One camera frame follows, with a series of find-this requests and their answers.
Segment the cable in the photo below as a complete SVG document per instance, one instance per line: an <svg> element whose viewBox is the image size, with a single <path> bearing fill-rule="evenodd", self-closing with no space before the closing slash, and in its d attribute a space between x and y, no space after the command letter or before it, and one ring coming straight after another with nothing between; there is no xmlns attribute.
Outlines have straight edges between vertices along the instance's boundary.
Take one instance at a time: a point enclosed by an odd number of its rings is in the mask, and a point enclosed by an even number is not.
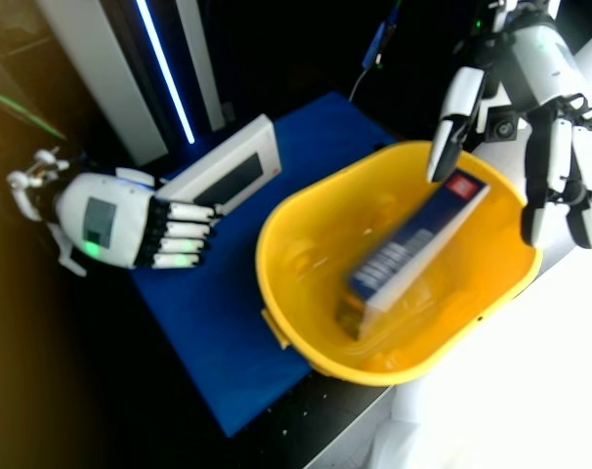
<svg viewBox="0 0 592 469"><path fill-rule="evenodd" d="M40 127L42 130L48 132L51 135L54 135L58 139L67 140L66 136L62 132L60 132L58 129L53 127L47 121L45 121L41 117L38 117L37 115L35 115L34 113L32 113L31 111L26 109L25 107L22 107L18 103L10 100L9 98L7 98L6 96L3 96L1 94L0 94L0 104L17 112L21 116L25 117L30 123L35 124L37 127Z"/></svg>
<svg viewBox="0 0 592 469"><path fill-rule="evenodd" d="M357 88L359 87L359 84L361 83L361 81L363 80L363 78L367 75L367 73L370 71L371 66L369 66L368 68L364 69L361 72L361 75L359 75L359 78L357 78L357 81L355 82L355 86L353 86L353 91L351 92L351 96L348 99L348 101L351 103L353 101L353 98L355 97L355 92L357 91Z"/></svg>

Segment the bin handle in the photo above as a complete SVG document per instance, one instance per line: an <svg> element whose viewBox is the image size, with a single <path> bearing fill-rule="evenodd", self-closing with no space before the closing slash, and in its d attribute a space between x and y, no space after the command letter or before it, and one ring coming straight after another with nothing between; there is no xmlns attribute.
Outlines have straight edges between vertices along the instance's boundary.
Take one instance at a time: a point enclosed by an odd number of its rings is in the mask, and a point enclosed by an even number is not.
<svg viewBox="0 0 592 469"><path fill-rule="evenodd" d="M270 311L264 308L263 310L261 310L261 316L264 317L266 324L275 335L276 341L278 342L278 345L280 345L280 348L285 350L287 347L289 347L291 345L289 339L287 339L287 336L283 333L282 330L280 330L280 327L270 314Z"/></svg>

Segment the dark screen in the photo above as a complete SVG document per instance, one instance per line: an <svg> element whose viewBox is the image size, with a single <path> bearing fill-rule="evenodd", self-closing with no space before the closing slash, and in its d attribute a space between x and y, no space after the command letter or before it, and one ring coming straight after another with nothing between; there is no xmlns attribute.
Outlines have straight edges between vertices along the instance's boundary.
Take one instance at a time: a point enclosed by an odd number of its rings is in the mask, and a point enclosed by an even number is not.
<svg viewBox="0 0 592 469"><path fill-rule="evenodd" d="M225 204L262 174L264 171L261 168L259 155L254 153L216 184L199 194L194 199L194 203L201 205Z"/></svg>

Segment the yellow bin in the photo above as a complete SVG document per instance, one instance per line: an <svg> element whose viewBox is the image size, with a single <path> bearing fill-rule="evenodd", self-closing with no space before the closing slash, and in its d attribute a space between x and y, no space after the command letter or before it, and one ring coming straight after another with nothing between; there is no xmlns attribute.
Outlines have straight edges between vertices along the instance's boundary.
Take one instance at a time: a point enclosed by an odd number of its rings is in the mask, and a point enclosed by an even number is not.
<svg viewBox="0 0 592 469"><path fill-rule="evenodd" d="M283 348L320 372L383 386L414 379L534 279L541 252L520 237L523 199L463 152L459 166L489 193L392 315L360 341L334 321L345 279L436 188L425 181L430 143L401 143L287 198L257 244L262 312Z"/></svg>

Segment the red logo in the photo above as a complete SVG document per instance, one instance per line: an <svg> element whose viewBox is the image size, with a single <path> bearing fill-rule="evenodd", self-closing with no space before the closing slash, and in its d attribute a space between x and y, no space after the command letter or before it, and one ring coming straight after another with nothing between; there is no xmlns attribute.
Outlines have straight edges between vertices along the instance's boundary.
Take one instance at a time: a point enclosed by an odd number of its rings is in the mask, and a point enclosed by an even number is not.
<svg viewBox="0 0 592 469"><path fill-rule="evenodd" d="M464 178L460 174L454 176L445 186L459 197L465 198L466 200L472 198L479 189L478 185L474 184L469 179Z"/></svg>

